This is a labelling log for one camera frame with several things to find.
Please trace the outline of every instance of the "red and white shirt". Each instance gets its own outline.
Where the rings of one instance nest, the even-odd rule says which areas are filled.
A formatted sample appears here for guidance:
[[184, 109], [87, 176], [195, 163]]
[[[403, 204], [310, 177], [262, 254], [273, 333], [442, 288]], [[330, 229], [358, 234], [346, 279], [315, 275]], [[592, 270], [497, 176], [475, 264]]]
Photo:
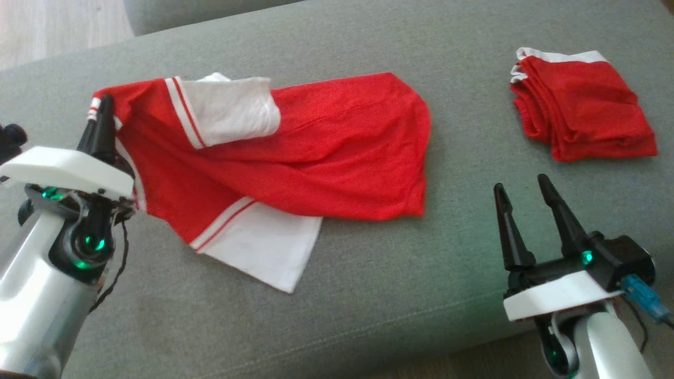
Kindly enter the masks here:
[[423, 214], [430, 132], [421, 97], [391, 73], [270, 90], [213, 74], [105, 88], [136, 206], [205, 253], [282, 291], [323, 216]]

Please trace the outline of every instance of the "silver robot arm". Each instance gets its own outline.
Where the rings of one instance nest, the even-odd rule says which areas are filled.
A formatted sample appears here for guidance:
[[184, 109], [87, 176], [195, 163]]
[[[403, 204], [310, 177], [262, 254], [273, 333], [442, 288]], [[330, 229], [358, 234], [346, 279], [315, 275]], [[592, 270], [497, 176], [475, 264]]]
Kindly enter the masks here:
[[[648, 288], [655, 281], [650, 255], [626, 235], [606, 239], [596, 231], [586, 233], [550, 179], [541, 174], [538, 181], [555, 217], [562, 255], [543, 263], [526, 249], [502, 184], [494, 187], [503, 263], [509, 272], [503, 301], [508, 318], [534, 322], [543, 358], [558, 378], [652, 378], [612, 303], [634, 292], [630, 296], [645, 309], [667, 315], [659, 299], [647, 304], [656, 297]], [[646, 294], [641, 299], [639, 291]]]
[[98, 296], [97, 283], [65, 274], [49, 258], [64, 222], [36, 211], [0, 257], [0, 372], [8, 377], [60, 378]]
[[133, 174], [115, 152], [112, 110], [104, 96], [77, 150], [21, 153], [25, 133], [0, 129], [0, 183], [25, 184], [29, 199], [0, 255], [0, 378], [60, 378], [84, 320], [111, 290], [98, 295], [112, 228], [133, 214]]

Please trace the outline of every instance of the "gray sofa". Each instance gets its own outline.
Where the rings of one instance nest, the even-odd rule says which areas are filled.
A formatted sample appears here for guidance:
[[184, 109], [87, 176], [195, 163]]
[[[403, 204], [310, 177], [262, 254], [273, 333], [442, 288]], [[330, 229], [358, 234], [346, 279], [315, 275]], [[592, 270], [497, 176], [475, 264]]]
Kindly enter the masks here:
[[[35, 145], [73, 148], [99, 88], [213, 71], [275, 87], [392, 71], [433, 117], [426, 216], [326, 220], [293, 295], [197, 256], [160, 220], [132, 219], [127, 270], [87, 319], [66, 378], [352, 378], [522, 332], [532, 325], [509, 323], [501, 304], [492, 187], [506, 185], [529, 249], [556, 258], [538, 173], [588, 229], [655, 254], [671, 285], [672, 40], [657, 0], [310, 0], [0, 72], [1, 120]], [[554, 162], [512, 105], [521, 46], [599, 50], [640, 96], [660, 155]], [[3, 198], [1, 244], [21, 199]]]

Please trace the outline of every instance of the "white stripe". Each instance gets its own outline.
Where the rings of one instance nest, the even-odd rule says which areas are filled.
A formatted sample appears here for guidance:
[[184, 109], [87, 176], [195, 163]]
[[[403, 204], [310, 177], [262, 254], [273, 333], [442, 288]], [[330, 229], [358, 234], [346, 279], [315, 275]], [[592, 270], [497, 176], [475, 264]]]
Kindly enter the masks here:
[[115, 129], [119, 132], [122, 128], [122, 121], [120, 121], [117, 116], [113, 116], [113, 120], [115, 120]]
[[515, 64], [512, 66], [512, 69], [510, 70], [510, 75], [513, 75], [512, 78], [510, 78], [511, 83], [517, 83], [520, 80], [524, 80], [528, 78], [529, 76], [526, 75], [526, 72], [522, 71], [522, 66], [519, 64]]
[[194, 129], [192, 128], [192, 125], [189, 122], [189, 118], [187, 117], [185, 107], [183, 107], [183, 103], [180, 101], [180, 94], [178, 93], [178, 89], [173, 83], [173, 79], [168, 78], [165, 79], [164, 81], [166, 82], [166, 87], [168, 88], [168, 95], [171, 97], [171, 103], [173, 104], [175, 113], [178, 114], [178, 119], [180, 120], [180, 124], [183, 126], [183, 130], [185, 131], [185, 135], [187, 136], [189, 143], [191, 143], [192, 147], [196, 149], [203, 148], [204, 145], [202, 145], [202, 143], [199, 142], [199, 138], [197, 137], [197, 134], [194, 132]]
[[574, 55], [564, 55], [559, 53], [546, 53], [544, 51], [532, 49], [530, 47], [520, 47], [519, 49], [517, 49], [517, 59], [519, 61], [523, 60], [526, 57], [536, 57], [550, 63], [560, 63], [560, 62], [594, 63], [594, 62], [607, 61], [606, 58], [604, 58], [596, 50], [586, 51], [585, 53]]
[[98, 109], [99, 106], [100, 106], [100, 99], [97, 97], [92, 98], [91, 105], [89, 107]]
[[[594, 63], [594, 62], [608, 62], [598, 51], [586, 51], [585, 53], [579, 53], [574, 55], [564, 55], [559, 53], [546, 53], [544, 51], [532, 49], [530, 47], [520, 47], [517, 49], [517, 60], [521, 61], [527, 57], [536, 57], [542, 59], [543, 61], [549, 63], [561, 63], [561, 62], [584, 62], [584, 63]], [[517, 83], [521, 80], [528, 78], [519, 64], [515, 64], [510, 70], [510, 75], [513, 75], [510, 78], [511, 83]]]
[[204, 242], [206, 242], [209, 238], [211, 238], [215, 233], [218, 232], [218, 230], [223, 226], [227, 220], [229, 220], [234, 213], [238, 212], [240, 209], [242, 209], [244, 206], [250, 204], [252, 201], [254, 201], [251, 198], [240, 198], [234, 204], [230, 205], [227, 209], [224, 210], [224, 212], [220, 213], [220, 216], [217, 216], [215, 220], [211, 223], [211, 225], [208, 226], [200, 235], [199, 237], [196, 237], [194, 241], [190, 242], [189, 245], [196, 250], [199, 246], [201, 246]]
[[195, 116], [194, 109], [192, 108], [192, 103], [189, 101], [189, 97], [187, 97], [187, 91], [185, 91], [185, 86], [183, 85], [183, 80], [179, 76], [176, 76], [175, 81], [176, 81], [176, 83], [178, 83], [178, 87], [180, 87], [180, 92], [183, 94], [183, 100], [185, 101], [185, 107], [187, 107], [187, 113], [188, 113], [188, 115], [192, 116], [192, 121], [194, 122], [194, 127], [190, 127], [190, 130], [192, 130], [192, 131], [195, 130], [195, 129], [197, 131], [201, 130], [201, 128], [199, 128], [199, 119], [197, 119], [197, 117]]
[[145, 199], [145, 190], [143, 189], [143, 182], [140, 179], [138, 168], [136, 168], [135, 163], [133, 163], [133, 159], [131, 159], [131, 156], [129, 155], [129, 152], [126, 151], [124, 145], [122, 145], [119, 140], [115, 141], [115, 148], [117, 149], [117, 153], [121, 155], [122, 158], [126, 159], [126, 161], [129, 163], [129, 166], [131, 166], [131, 170], [133, 170], [133, 175], [135, 176], [135, 179], [133, 180], [133, 187], [135, 188], [135, 204], [139, 210], [147, 212], [148, 203]]

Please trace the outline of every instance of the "green led light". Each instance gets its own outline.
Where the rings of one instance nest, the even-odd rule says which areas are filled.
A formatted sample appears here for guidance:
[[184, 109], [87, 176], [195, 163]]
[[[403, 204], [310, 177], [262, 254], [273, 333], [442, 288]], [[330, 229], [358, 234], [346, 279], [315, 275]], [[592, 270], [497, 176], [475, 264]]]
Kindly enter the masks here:
[[42, 197], [50, 200], [60, 200], [63, 198], [63, 194], [59, 194], [57, 191], [59, 189], [56, 187], [48, 187], [43, 193]]
[[[91, 241], [91, 237], [85, 237], [84, 238], [84, 243], [86, 243], [87, 245], [89, 245], [90, 241]], [[103, 250], [103, 247], [105, 247], [105, 240], [101, 239], [98, 242], [98, 246], [96, 246], [96, 248], [94, 248], [94, 251], [97, 252], [97, 251]]]
[[75, 266], [77, 266], [77, 268], [81, 268], [82, 270], [88, 270], [88, 269], [91, 268], [91, 265], [89, 265], [89, 263], [87, 263], [83, 260], [80, 260], [79, 262], [76, 262]]
[[583, 263], [583, 267], [587, 267], [592, 263], [594, 260], [594, 257], [592, 256], [592, 251], [590, 250], [585, 250], [580, 254], [581, 262]]

